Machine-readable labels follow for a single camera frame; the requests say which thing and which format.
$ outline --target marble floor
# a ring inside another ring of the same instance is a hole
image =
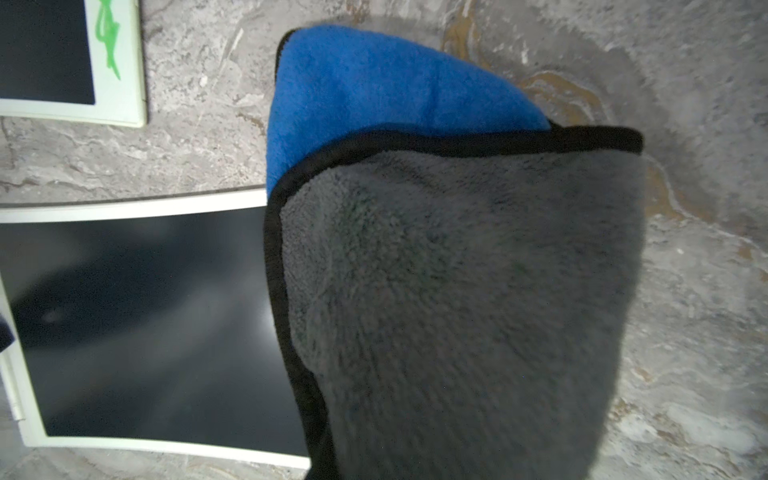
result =
[[[595,480],[768,478],[768,4],[760,0],[143,0],[142,130],[2,118],[0,203],[259,185],[274,52],[320,22],[508,78],[563,124],[647,140],[647,238]],[[184,455],[28,449],[0,477],[301,478]]]

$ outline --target black tablet screen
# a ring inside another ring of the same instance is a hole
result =
[[[1,0],[0,98],[94,104],[87,28],[84,0]]]
[[[306,455],[263,211],[0,224],[0,275],[48,435]]]

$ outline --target black object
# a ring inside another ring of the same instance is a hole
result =
[[[307,455],[266,289],[264,210],[0,224],[48,435]]]
[[[305,184],[327,169],[352,165],[383,151],[415,151],[442,157],[567,153],[618,150],[639,154],[640,132],[625,127],[557,127],[549,131],[518,131],[427,137],[398,131],[353,133],[307,155],[277,182],[266,209],[264,256],[277,337],[283,352],[304,427],[313,467],[307,478],[340,478],[323,393],[313,373],[293,347],[288,319],[288,293],[283,270],[283,206]]]
[[[0,2],[0,98],[96,103],[84,0]]]
[[[13,343],[13,333],[11,327],[5,322],[5,319],[0,315],[0,352],[7,349]]]

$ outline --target black towel edge trim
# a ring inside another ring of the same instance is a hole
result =
[[[277,83],[277,71],[280,69],[280,57],[283,55],[283,49],[286,47],[286,43],[288,43],[288,39],[291,37],[291,35],[299,30],[301,30],[301,28],[294,28],[293,30],[289,30],[280,39],[280,43],[277,44],[277,52],[275,54],[275,83]]]
[[[283,265],[283,225],[280,219],[280,211],[288,200],[325,170],[352,165],[383,151],[415,151],[442,157],[467,158],[595,150],[640,154],[643,150],[643,136],[640,132],[625,127],[557,127],[549,131],[455,137],[367,131],[351,134],[307,155],[280,178],[267,201],[264,215],[266,279],[277,339],[296,404],[299,406],[307,449],[313,465],[319,467],[310,470],[312,478],[339,478],[339,473],[323,394],[314,375],[303,364],[291,342],[288,292]]]

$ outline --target green drawing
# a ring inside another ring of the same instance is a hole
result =
[[[114,75],[120,80],[118,64],[114,62],[114,46],[118,43],[118,30],[120,24],[112,18],[112,0],[99,0],[101,7],[96,18],[96,39],[107,48],[107,68],[114,71]]]

